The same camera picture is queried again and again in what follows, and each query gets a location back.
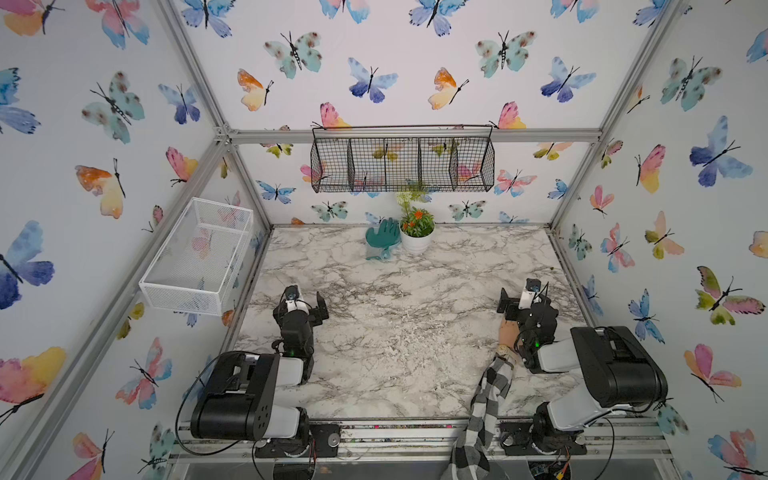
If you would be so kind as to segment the beige wrist watch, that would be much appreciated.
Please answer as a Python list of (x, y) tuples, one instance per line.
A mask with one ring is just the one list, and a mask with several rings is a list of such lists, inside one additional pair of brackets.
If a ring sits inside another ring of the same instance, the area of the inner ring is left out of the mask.
[(503, 344), (498, 345), (496, 356), (511, 364), (517, 364), (520, 361), (519, 355), (513, 349)]

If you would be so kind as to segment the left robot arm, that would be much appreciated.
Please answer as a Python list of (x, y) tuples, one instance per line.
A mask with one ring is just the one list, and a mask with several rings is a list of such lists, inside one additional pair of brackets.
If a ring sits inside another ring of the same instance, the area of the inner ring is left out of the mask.
[(270, 353), (230, 350), (211, 360), (205, 371), (189, 430), (198, 440), (250, 441), (255, 451), (273, 458), (315, 457), (317, 441), (302, 407), (276, 402), (279, 387), (306, 384), (314, 369), (314, 329), (329, 319), (321, 293), (304, 299), (296, 285), (286, 287), (272, 316), (280, 337)]

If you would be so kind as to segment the plaid sleeved forearm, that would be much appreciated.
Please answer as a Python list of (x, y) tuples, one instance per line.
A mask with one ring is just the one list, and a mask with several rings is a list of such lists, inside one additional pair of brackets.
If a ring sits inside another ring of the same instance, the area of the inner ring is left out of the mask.
[(494, 356), (484, 371), (470, 402), (470, 417), (457, 437), (441, 479), (485, 479), (490, 473), (487, 458), (499, 416), (514, 377), (516, 364)]

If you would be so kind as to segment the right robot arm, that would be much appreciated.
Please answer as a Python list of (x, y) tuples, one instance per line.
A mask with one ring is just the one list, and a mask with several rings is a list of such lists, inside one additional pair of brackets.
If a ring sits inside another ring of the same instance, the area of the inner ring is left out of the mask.
[(530, 373), (582, 374), (581, 383), (541, 403), (531, 419), (501, 424), (506, 455), (585, 455), (578, 437), (594, 422), (612, 412), (643, 413), (666, 399), (664, 373), (628, 328), (573, 327), (557, 341), (559, 311), (538, 280), (518, 297), (502, 290), (497, 311), (518, 325), (514, 351)]

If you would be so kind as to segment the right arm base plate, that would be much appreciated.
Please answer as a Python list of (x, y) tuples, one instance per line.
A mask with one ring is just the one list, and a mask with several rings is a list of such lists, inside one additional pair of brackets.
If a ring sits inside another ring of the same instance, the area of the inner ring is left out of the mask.
[(509, 421), (499, 424), (499, 444), (507, 456), (586, 455), (577, 442), (581, 431), (564, 432), (546, 423)]

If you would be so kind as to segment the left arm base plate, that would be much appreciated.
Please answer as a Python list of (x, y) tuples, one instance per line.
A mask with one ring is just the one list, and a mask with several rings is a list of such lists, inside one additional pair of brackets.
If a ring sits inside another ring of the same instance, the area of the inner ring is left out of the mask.
[(270, 439), (255, 448), (256, 458), (336, 458), (341, 444), (341, 426), (336, 423), (301, 424), (292, 438)]

